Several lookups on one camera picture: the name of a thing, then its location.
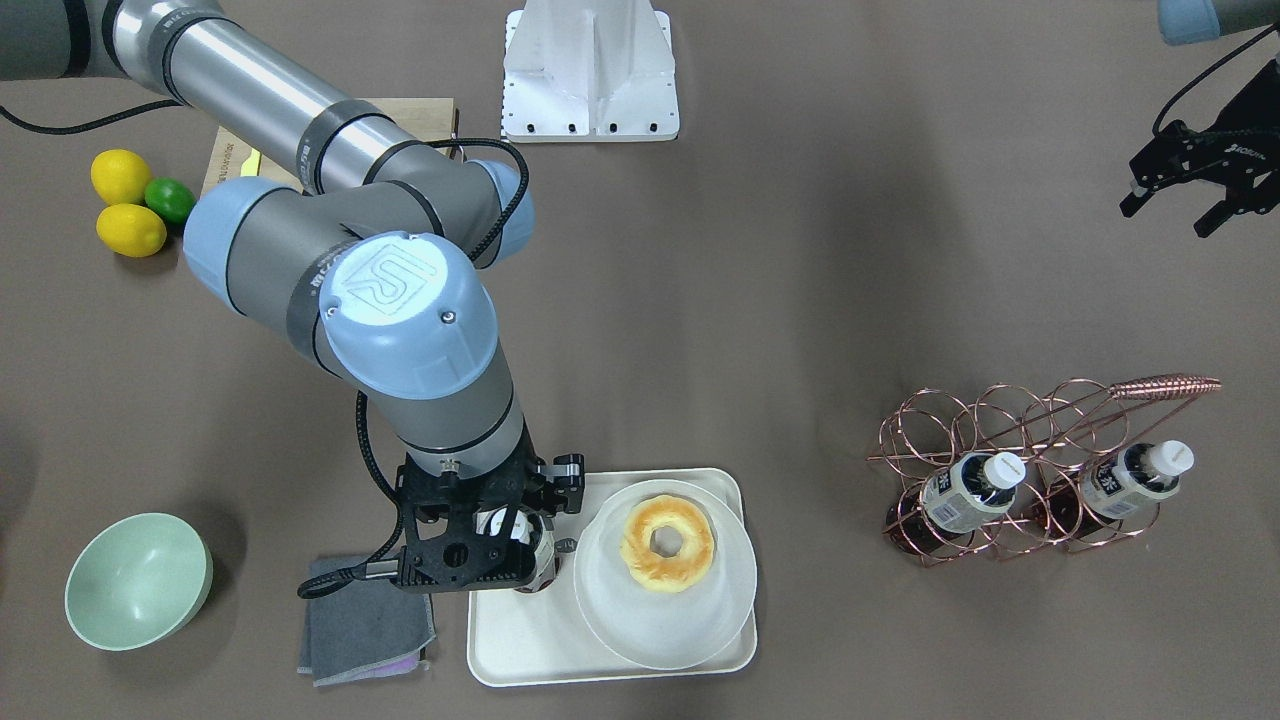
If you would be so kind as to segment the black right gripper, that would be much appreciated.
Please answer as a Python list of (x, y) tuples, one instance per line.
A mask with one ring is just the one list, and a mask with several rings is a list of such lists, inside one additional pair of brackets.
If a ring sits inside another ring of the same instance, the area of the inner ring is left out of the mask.
[[(522, 585), (536, 569), (534, 552), (507, 536), (516, 512), (538, 512), (554, 528), (556, 515), (580, 512), (586, 489), (584, 455), (541, 462), (527, 450), (474, 478), (452, 470), (433, 475), (406, 460), (399, 479), (406, 539), (392, 582), (420, 594)], [(495, 509), (507, 510), (500, 536), (477, 533), (477, 514)]]

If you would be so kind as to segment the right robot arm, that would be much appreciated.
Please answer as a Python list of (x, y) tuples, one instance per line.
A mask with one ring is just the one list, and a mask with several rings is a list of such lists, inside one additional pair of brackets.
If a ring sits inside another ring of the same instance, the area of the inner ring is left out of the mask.
[(389, 541), (300, 597), (356, 580), (420, 594), (543, 588), (550, 520), (580, 510), (584, 459), (539, 459), (477, 274), (530, 238), (524, 159), (451, 161), (215, 1), (3, 4), (4, 79), (79, 77), (132, 79), (205, 111), (301, 183), (227, 179), (183, 232), (215, 296), (358, 391), (364, 455), (370, 407), (406, 448), (396, 482), (367, 460), (397, 507)]

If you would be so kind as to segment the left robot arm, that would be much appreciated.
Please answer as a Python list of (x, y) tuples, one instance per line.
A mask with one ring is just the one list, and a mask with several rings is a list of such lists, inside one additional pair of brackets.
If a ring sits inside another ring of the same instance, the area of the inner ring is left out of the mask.
[(1224, 188), (1222, 200), (1193, 224), (1196, 234), (1210, 237), (1234, 217), (1266, 215), (1279, 201), (1279, 69), (1267, 61), (1219, 111), (1204, 129), (1166, 120), (1179, 99), (1201, 81), (1239, 56), (1267, 35), (1277, 32), (1276, 1), (1160, 1), (1157, 19), (1169, 45), (1199, 44), (1225, 35), (1257, 29), (1258, 33), (1202, 70), (1176, 91), (1152, 124), (1152, 138), (1129, 161), (1129, 195), (1119, 204), (1125, 218), (1134, 217), (1158, 191), (1193, 181)]

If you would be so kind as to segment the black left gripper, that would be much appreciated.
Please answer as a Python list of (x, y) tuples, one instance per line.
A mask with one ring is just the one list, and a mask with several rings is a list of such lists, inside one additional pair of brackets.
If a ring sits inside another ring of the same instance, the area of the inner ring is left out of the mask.
[(1265, 215), (1279, 202), (1279, 74), (1268, 61), (1204, 131), (1172, 120), (1130, 160), (1130, 192), (1119, 204), (1133, 218), (1160, 190), (1192, 181), (1225, 188), (1194, 223), (1208, 238), (1234, 217)]

